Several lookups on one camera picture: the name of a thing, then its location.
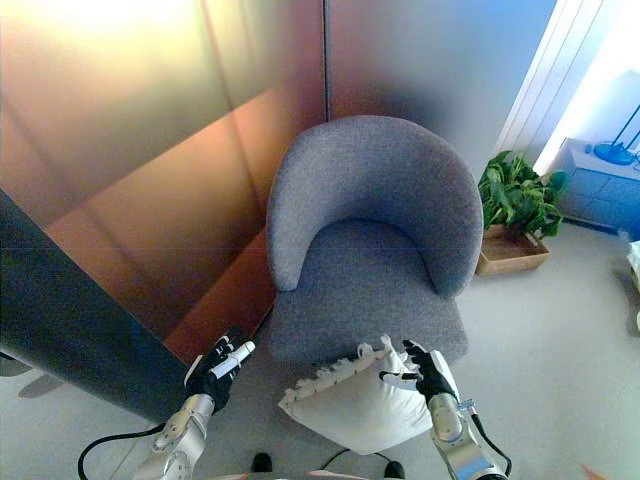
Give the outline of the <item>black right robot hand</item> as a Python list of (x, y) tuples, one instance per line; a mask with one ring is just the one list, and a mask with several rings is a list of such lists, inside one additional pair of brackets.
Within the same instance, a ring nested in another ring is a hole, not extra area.
[(440, 394), (451, 395), (459, 402), (457, 385), (443, 355), (438, 350), (427, 351), (413, 340), (403, 340), (402, 343), (409, 360), (418, 367), (417, 372), (380, 371), (379, 379), (402, 390), (419, 392), (424, 396), (426, 403)]

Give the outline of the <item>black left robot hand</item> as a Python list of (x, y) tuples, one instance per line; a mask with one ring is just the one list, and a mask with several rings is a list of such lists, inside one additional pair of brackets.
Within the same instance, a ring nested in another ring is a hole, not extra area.
[(217, 413), (228, 402), (230, 388), (242, 364), (255, 350), (241, 327), (227, 330), (206, 355), (199, 355), (184, 379), (185, 397), (207, 395)]

